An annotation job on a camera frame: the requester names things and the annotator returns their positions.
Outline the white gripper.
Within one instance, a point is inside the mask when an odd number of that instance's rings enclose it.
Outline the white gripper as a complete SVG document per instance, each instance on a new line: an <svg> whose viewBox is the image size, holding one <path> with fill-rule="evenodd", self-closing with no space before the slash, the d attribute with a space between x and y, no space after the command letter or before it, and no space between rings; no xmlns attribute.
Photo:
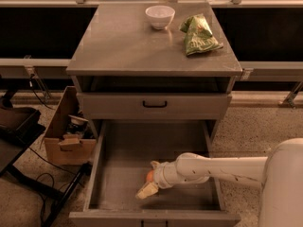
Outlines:
<svg viewBox="0 0 303 227"><path fill-rule="evenodd" d="M154 170L154 183L145 183L135 197L144 200L158 192L158 187L161 189L172 188L178 183L178 173L174 162L159 163L151 161L151 167Z"/></svg>

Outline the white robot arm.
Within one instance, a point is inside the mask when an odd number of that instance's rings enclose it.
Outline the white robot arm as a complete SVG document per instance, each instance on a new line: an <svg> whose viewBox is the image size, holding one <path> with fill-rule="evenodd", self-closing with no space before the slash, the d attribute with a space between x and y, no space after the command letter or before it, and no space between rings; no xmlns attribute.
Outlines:
<svg viewBox="0 0 303 227"><path fill-rule="evenodd" d="M208 158L191 152L173 162L151 162L136 196L143 200L177 184L209 178L258 187L258 227L303 227L303 139L284 141L266 157Z"/></svg>

